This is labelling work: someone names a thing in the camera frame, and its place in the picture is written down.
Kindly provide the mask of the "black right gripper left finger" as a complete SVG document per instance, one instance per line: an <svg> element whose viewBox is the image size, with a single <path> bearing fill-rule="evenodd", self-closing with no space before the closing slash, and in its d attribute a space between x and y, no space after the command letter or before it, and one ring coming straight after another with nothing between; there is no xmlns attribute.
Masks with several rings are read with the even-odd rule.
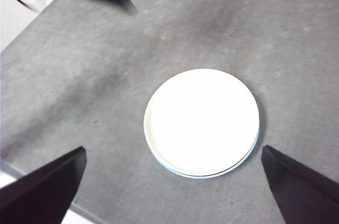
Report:
<svg viewBox="0 0 339 224"><path fill-rule="evenodd" d="M80 146L1 188L1 223L61 223L86 162Z"/></svg>

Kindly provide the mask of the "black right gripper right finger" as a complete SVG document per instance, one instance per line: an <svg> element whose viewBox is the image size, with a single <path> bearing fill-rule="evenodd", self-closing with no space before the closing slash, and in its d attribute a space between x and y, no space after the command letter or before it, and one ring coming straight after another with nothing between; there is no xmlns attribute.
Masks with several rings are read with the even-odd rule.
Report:
<svg viewBox="0 0 339 224"><path fill-rule="evenodd" d="M338 183L266 145L261 162L286 223L338 223Z"/></svg>

